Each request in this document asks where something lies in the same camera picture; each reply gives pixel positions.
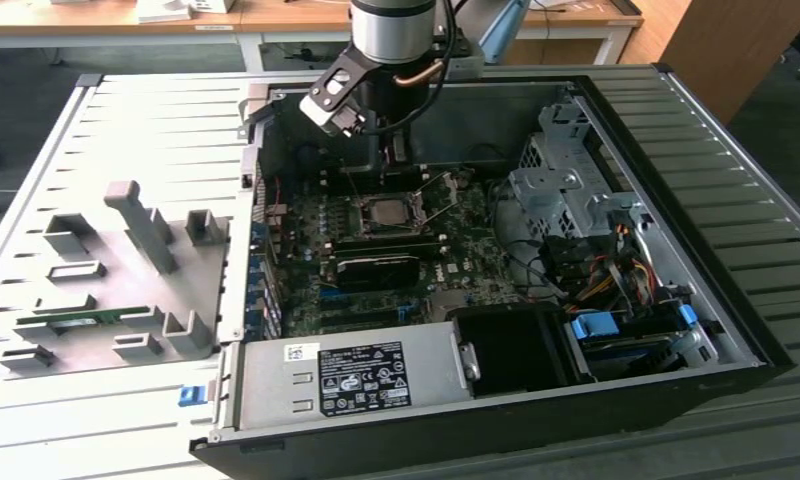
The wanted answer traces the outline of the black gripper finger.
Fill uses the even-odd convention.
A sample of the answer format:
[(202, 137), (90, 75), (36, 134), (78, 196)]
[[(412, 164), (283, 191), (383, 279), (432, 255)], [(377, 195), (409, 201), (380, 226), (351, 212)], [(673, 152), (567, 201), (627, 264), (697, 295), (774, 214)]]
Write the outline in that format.
[(392, 167), (412, 167), (416, 154), (409, 125), (396, 130), (388, 138), (388, 163)]

